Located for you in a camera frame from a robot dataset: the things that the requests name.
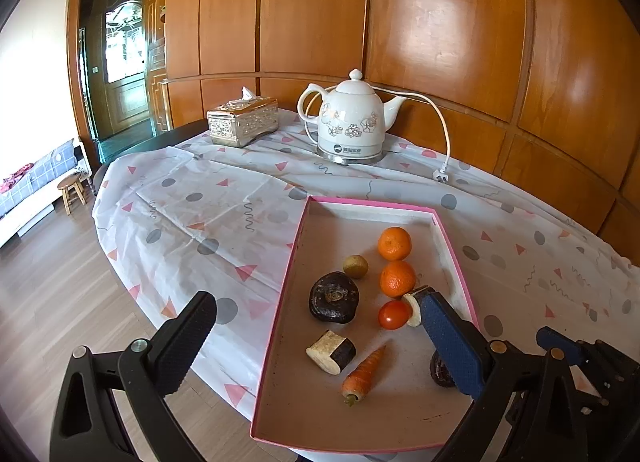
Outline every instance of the toy carrot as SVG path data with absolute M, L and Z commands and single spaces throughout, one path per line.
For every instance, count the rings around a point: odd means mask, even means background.
M 373 375 L 378 369 L 380 359 L 385 353 L 386 345 L 381 346 L 375 352 L 369 354 L 358 367 L 353 370 L 342 383 L 342 396 L 348 406 L 353 406 L 359 400 L 365 398 L 371 389 Z

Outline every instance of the doorway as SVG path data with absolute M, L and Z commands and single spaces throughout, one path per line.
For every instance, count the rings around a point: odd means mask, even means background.
M 79 0 L 79 86 L 100 164 L 171 129 L 161 102 L 162 5 L 164 0 Z

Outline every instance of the cherry tomato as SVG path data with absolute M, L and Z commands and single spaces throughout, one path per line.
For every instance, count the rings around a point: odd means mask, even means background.
M 409 321 L 411 314 L 411 307 L 406 301 L 402 299 L 393 300 L 380 307 L 378 323 L 382 328 L 395 330 Z

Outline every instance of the blue gripper pad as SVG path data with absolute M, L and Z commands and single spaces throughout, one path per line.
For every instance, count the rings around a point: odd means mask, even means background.
M 455 314 L 449 304 L 445 304 Z M 484 388 L 482 363 L 465 339 L 462 328 L 455 323 L 464 321 L 457 314 L 449 316 L 440 301 L 431 296 L 420 301 L 420 320 L 447 365 L 458 390 L 474 399 L 479 398 Z
M 545 350 L 550 350 L 552 348 L 561 349 L 562 352 L 564 352 L 564 358 L 569 363 L 569 366 L 580 365 L 584 360 L 580 346 L 568 337 L 556 332 L 553 328 L 542 327 L 538 330 L 538 333 L 536 334 L 536 343 L 538 343 L 539 347 Z

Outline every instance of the silver tissue box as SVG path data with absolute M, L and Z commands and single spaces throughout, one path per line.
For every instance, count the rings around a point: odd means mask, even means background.
M 255 96 L 243 88 L 242 98 L 210 109 L 207 120 L 215 144 L 244 147 L 255 138 L 277 130 L 278 102 L 273 97 Z

